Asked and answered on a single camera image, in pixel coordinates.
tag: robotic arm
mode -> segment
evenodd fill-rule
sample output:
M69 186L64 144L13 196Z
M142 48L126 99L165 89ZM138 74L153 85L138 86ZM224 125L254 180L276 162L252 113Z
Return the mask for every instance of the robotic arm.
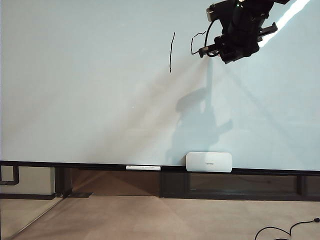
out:
M287 2L289 0L225 0L212 4L206 10L211 24L206 32L204 47L198 51L200 57L220 55L228 64L258 52L258 42L262 41L262 37L278 30L275 22L262 28L274 3ZM210 28L216 20L220 20L222 35L214 39L214 44L207 46Z

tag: black frame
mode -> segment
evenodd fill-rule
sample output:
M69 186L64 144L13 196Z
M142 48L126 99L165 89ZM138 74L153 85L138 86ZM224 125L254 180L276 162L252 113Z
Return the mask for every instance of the black frame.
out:
M136 171L145 170L126 170L127 164L100 164L100 163L65 163L65 162L33 162L33 161L0 161L2 166L19 167L42 167L42 168L78 168L82 170L97 171ZM161 166L164 173L189 173L185 166ZM202 174L221 174L220 172L197 172ZM253 168L233 168L230 173L235 175L274 175L274 176L320 176L320 171L311 170L273 170L273 169L253 169Z
M252 200L252 201L309 201L320 202L319 194L308 193L308 177L295 174L253 174L256 176L295 176L296 192L213 192L192 191L190 187L192 173L161 173L160 197L174 199L214 199L214 200Z
M2 181L2 169L0 165L0 186L15 186L19 184L19 166L13 166L13 180L12 181Z

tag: black power cord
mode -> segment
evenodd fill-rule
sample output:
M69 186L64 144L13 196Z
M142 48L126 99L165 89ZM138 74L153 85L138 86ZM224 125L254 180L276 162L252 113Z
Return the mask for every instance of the black power cord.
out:
M312 221L301 221L301 222L297 222L296 224L292 225L292 227L290 227L290 231L289 231L289 232L286 231L286 230L283 230L283 229L281 229L281 228L275 227L275 226L267 226L267 227L262 228L261 230L259 230L259 231L256 233L254 240L257 240L257 237L258 237L259 233L261 233L261 232L262 232L263 230L265 230L265 229L277 229L277 230L280 230L280 231L288 234L288 235L291 237L291 236L292 236L292 229L293 229L295 226L297 226L297 225L299 225L299 224L310 224L310 223L320 223L320 218L315 218L315 219L312 220ZM275 239L275 240L288 240L288 239L286 239L286 238L277 238L277 239Z
M214 22L215 22L217 19L218 19L218 18L215 18L215 19L212 20L212 22L210 23L210 25L209 25L209 27L208 27L208 30L206 31L205 40L204 40L204 46L205 46L205 47L207 46L208 35L209 35L209 32L210 32L210 29L211 29L212 25L214 24ZM215 56L218 56L218 54L219 54L219 51L217 50L217 51L215 51L214 54L207 53L206 55L207 55L208 57L213 58L213 57L215 57Z

